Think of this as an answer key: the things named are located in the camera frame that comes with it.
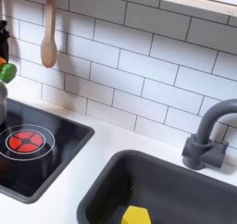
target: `wooden spoon handle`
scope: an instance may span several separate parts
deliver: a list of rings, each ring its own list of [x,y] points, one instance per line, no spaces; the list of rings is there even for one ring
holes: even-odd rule
[[[57,51],[55,42],[56,0],[47,0],[45,7],[45,33],[41,44],[41,58],[47,68],[56,63]]]

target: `gray sink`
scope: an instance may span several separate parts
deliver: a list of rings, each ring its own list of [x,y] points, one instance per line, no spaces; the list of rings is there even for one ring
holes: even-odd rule
[[[236,224],[237,188],[135,151],[114,155],[78,207],[79,224],[121,224],[129,205],[153,224]]]

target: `gray faucet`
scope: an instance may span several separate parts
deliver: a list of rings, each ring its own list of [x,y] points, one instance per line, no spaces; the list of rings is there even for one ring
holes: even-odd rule
[[[228,144],[212,143],[209,137],[218,119],[232,113],[237,113],[237,99],[220,102],[205,113],[197,133],[187,139],[182,151],[182,162],[187,168],[221,168]]]

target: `tile backsplash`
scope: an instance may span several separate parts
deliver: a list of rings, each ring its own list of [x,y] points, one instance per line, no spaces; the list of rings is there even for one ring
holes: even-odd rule
[[[58,0],[56,66],[42,66],[45,0],[3,0],[19,75],[41,98],[183,147],[202,116],[237,98],[237,19],[158,0]],[[237,160],[237,115],[211,139]]]

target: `black stovetop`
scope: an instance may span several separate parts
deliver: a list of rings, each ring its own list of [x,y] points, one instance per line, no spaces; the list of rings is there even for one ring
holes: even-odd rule
[[[89,127],[8,99],[0,126],[0,192],[37,201],[93,135]]]

